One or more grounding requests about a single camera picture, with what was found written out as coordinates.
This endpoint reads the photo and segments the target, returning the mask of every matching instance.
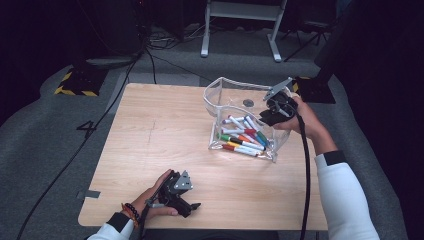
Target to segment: hand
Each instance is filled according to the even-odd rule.
[[[134,200],[131,204],[134,206],[134,208],[137,210],[138,214],[141,214],[144,207],[146,206],[146,200],[151,198],[153,194],[156,192],[156,190],[160,187],[160,185],[165,181],[165,179],[169,176],[171,173],[171,169],[163,173],[158,180],[156,181],[155,185],[151,188],[148,188],[146,191],[144,191],[136,200]],[[158,215],[171,215],[171,216],[177,216],[178,211],[175,208],[171,207],[161,207],[161,208],[150,208],[149,212],[147,214],[146,220],[152,219]]]
[[[306,137],[312,140],[316,155],[337,150],[337,146],[330,133],[324,125],[322,125],[318,117],[315,115],[315,112],[308,106],[308,104],[303,102],[302,99],[297,96],[293,97],[293,100],[298,104],[297,112],[300,116],[302,116],[302,119],[305,122]],[[275,129],[293,130],[300,133],[297,117],[294,117],[287,122],[277,123],[273,127]]]

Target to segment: clear plastic bin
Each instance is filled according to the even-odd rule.
[[[249,144],[235,147],[240,153],[276,162],[277,151],[287,141],[290,131],[275,130],[259,120],[259,113],[267,109],[263,98],[270,88],[236,82],[224,77],[218,78],[207,86],[203,94],[205,107],[214,117],[209,149],[228,149],[226,137],[230,135],[233,139],[238,138],[242,141],[244,139],[244,143],[264,146],[262,151],[259,150],[260,147],[253,148],[258,150],[257,154],[252,154],[255,151],[251,151],[252,146]],[[291,96],[288,88],[283,91]]]

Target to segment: bracelet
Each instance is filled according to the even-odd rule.
[[[134,222],[134,227],[138,228],[139,226],[139,218],[140,215],[138,215],[137,210],[135,210],[135,207],[133,205],[131,205],[130,203],[121,203],[122,206],[122,210],[126,211],[129,215],[130,215],[130,219],[133,220]]]

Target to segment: dark background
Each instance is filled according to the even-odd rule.
[[[4,2],[0,7],[0,125],[38,99],[45,79],[73,64],[76,56],[114,55],[99,41],[77,1],[57,1],[53,9],[45,1]],[[137,49],[137,41],[132,40],[137,31],[127,8],[116,8],[116,1],[81,2],[113,49]],[[176,35],[181,27],[204,21],[205,1],[173,1],[178,6],[174,8],[161,2],[166,3],[158,0],[151,6],[152,19],[166,25],[161,23],[161,13],[175,10],[172,19],[178,26],[169,31]],[[424,7],[419,1],[353,3],[317,63],[344,85],[355,118],[399,197],[409,238],[420,239]],[[58,17],[68,17],[65,27],[54,20]],[[70,46],[77,51],[70,54]]]

